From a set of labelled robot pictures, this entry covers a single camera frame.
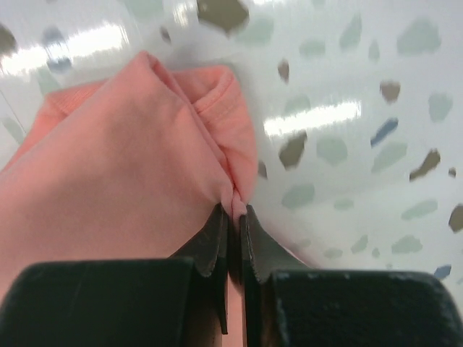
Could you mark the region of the salmon pink t shirt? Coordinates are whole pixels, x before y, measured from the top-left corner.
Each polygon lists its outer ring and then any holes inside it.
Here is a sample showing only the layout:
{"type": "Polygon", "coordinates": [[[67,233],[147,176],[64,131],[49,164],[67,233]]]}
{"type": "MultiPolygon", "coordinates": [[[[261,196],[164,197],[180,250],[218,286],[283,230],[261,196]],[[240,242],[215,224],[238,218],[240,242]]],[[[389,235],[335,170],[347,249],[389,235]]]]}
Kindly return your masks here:
{"type": "Polygon", "coordinates": [[[220,346],[246,346],[239,219],[257,175],[252,120],[227,66],[174,71],[142,52],[108,80],[51,93],[1,172],[1,303],[36,263],[170,257],[221,206],[220,346]]]}

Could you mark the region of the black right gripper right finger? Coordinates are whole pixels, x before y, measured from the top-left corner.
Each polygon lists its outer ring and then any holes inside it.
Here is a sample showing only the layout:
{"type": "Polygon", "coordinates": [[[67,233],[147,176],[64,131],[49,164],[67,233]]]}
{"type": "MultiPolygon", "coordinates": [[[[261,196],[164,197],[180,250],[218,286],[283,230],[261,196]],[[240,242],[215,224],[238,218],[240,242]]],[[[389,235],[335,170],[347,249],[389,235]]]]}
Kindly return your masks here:
{"type": "Polygon", "coordinates": [[[246,346],[460,346],[462,319],[433,275],[317,270],[239,219],[246,346]]]}

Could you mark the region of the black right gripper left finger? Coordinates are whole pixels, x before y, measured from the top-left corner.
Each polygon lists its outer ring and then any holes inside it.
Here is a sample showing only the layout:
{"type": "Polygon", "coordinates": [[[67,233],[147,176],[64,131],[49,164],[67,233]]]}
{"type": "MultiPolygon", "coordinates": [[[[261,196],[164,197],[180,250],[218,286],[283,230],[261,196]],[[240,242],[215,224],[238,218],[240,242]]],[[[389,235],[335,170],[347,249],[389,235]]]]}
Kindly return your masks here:
{"type": "Polygon", "coordinates": [[[172,256],[42,262],[1,303],[3,346],[220,346],[227,327],[221,206],[172,256]]]}

